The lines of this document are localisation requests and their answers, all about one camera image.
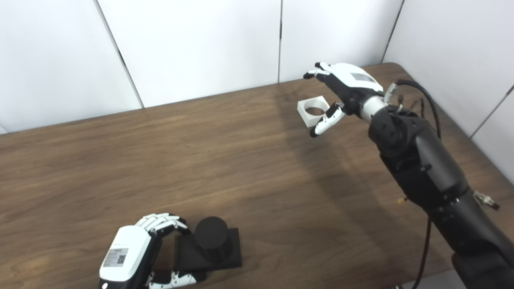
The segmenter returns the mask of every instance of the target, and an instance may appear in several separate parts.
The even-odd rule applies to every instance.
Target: wooden table
[[[396,64],[367,68],[384,86]],[[402,88],[406,102],[420,97]],[[0,136],[0,288],[96,288],[117,231],[152,212],[238,227],[243,267],[196,288],[383,288],[413,280],[425,214],[403,197],[357,117],[311,139],[298,80]],[[512,185],[441,115],[443,140],[514,238]],[[173,238],[157,268],[171,268]],[[436,231],[426,275],[451,267]]]

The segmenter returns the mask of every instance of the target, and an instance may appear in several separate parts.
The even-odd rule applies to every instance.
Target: black square base
[[[239,230],[228,229],[228,238],[232,242],[232,253],[221,263],[212,263],[200,253],[194,240],[194,234],[178,236],[176,240],[175,270],[177,271],[216,271],[241,267],[241,246]]]

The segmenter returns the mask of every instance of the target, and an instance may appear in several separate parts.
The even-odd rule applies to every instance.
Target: connector
[[[387,89],[387,91],[385,92],[385,95],[384,95],[384,101],[386,103],[389,103],[389,101],[393,97],[393,93],[396,91],[397,88],[398,88],[398,85],[396,83],[391,83],[391,85],[389,85],[389,88]]]
[[[488,206],[495,211],[500,209],[500,205],[498,205],[491,197],[486,194],[482,194],[478,191],[473,192],[473,196],[481,205]]]

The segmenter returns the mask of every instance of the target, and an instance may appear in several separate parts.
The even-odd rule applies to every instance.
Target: black robotic arm
[[[401,106],[389,104],[398,81],[384,95],[363,69],[338,63],[316,63],[305,79],[316,77],[342,102],[334,103],[310,135],[316,137],[344,115],[366,121],[380,158],[409,200],[421,207],[454,251],[452,262],[468,289],[514,288],[514,244],[482,211],[495,209],[487,196],[474,192],[429,122]]]

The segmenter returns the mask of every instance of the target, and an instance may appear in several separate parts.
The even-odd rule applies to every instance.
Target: white square block
[[[301,100],[298,102],[298,113],[303,119],[303,122],[305,122],[305,125],[310,128],[316,125],[318,121],[325,116],[323,115],[312,115],[306,111],[306,109],[309,109],[311,107],[316,107],[324,112],[327,111],[327,109],[330,107],[328,103],[326,102],[325,98],[320,95],[317,97]]]

